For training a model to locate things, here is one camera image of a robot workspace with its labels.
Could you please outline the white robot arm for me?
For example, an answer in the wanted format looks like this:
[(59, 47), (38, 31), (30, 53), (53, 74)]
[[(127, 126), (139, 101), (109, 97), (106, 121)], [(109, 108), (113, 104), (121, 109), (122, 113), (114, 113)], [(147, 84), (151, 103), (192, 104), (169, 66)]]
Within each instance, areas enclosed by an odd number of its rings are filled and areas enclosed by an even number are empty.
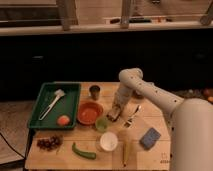
[(119, 87), (107, 114), (116, 121), (137, 92), (171, 120), (169, 171), (213, 171), (213, 105), (200, 98), (184, 99), (142, 80), (139, 68), (119, 72)]

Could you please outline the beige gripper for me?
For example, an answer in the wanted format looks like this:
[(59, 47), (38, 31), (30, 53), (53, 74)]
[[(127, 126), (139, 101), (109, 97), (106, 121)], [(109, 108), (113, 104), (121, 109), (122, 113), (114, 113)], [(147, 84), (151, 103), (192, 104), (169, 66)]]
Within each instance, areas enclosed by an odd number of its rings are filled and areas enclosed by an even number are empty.
[(114, 98), (112, 108), (107, 113), (107, 118), (110, 121), (115, 122), (123, 112), (124, 107), (125, 107), (125, 100), (122, 97), (116, 96)]

